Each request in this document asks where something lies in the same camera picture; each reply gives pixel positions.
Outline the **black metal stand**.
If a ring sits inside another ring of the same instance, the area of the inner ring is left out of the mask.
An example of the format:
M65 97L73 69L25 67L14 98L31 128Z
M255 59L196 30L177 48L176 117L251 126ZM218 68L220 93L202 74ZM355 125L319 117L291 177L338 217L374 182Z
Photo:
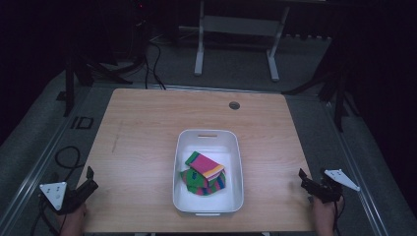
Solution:
M132 38L131 50L137 46L137 55L132 65L127 67L110 70L102 66L99 62L88 57L78 46L75 41L71 41L65 57L65 90L57 96L58 100L65 102L64 117L68 117L75 106L75 77L79 78L82 85L91 86L93 78L90 69L95 69L104 78L110 79L118 84L131 85L132 82L121 77L122 74L133 71L145 62L146 50L149 45L149 39L144 34L133 32L132 35L138 37L137 40Z
M343 45L340 45L334 40L328 46L312 79L297 88L285 90L282 94L295 95L318 84L322 84L323 86L318 93L318 98L320 101L329 102L335 97L333 122L337 130L342 132L343 104L346 84L349 78L349 64L351 62L352 56L350 53Z

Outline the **white plastic bin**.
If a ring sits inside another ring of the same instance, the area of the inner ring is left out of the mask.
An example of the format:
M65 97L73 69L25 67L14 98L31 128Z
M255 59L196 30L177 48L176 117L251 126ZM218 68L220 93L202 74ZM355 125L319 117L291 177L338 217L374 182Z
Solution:
M190 168L187 159L196 151L224 166L220 175L224 187L212 186L213 192L193 188L182 172ZM236 136L223 130L185 130L178 138L173 168L173 203L186 213L198 216L232 213L244 203L242 161Z

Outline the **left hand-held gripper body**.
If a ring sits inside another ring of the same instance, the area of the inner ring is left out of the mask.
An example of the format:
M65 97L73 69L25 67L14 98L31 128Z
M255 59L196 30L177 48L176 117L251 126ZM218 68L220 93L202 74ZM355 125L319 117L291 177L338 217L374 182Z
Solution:
M40 184L41 193L48 200L49 206L58 215L73 213L76 210L86 210L87 187L82 185L76 190L70 190L66 182Z

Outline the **person's left hand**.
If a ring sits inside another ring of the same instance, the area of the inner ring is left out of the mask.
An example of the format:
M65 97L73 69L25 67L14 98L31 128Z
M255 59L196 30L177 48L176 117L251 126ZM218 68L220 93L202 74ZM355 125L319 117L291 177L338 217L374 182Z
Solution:
M81 204L74 212L57 215L59 236L83 236L87 205Z

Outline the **white metal desk frame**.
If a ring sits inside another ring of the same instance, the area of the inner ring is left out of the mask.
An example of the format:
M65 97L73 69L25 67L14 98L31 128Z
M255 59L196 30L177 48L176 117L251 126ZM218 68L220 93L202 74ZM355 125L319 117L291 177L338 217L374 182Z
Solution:
M273 82L278 82L279 74L275 62L275 54L280 39L282 37L283 29L289 14L289 10L289 6L285 6L283 8L283 10L281 11L279 21L221 17L207 15L205 13L205 0L200 0L199 40L194 75L200 76L203 73L205 57L204 35L206 31L231 34L258 35L270 36L273 38L273 45L270 49L266 51L266 56L268 61L270 78Z

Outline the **pink striped sock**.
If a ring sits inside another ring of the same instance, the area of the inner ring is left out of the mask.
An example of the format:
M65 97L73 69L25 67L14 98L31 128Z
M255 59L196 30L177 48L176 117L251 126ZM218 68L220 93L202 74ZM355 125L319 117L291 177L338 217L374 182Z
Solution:
M217 178L223 171L224 166L205 155L194 151L186 160L186 164L202 174L208 181Z

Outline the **person's right hand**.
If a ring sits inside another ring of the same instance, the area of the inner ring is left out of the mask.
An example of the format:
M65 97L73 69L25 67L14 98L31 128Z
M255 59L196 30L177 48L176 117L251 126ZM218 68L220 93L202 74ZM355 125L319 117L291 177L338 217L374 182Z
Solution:
M344 198L340 198L336 203L324 204L313 196L312 220L318 236L334 236L334 223L343 207Z

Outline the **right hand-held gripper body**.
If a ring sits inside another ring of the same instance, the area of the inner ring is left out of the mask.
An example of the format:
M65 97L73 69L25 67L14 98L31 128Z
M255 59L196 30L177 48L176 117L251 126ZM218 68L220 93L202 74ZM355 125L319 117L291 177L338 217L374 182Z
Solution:
M338 202L343 194L344 187L356 192L361 190L341 169L322 169L321 173L321 182L313 183L312 195L319 198L323 204Z

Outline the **green striped sock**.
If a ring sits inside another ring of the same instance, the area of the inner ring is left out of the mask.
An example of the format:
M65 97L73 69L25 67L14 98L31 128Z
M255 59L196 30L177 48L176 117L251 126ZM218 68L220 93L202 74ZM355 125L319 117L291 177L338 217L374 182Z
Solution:
M226 176L221 172L216 178L208 180L201 173L189 168L180 173L187 190L198 196L209 196L226 187Z

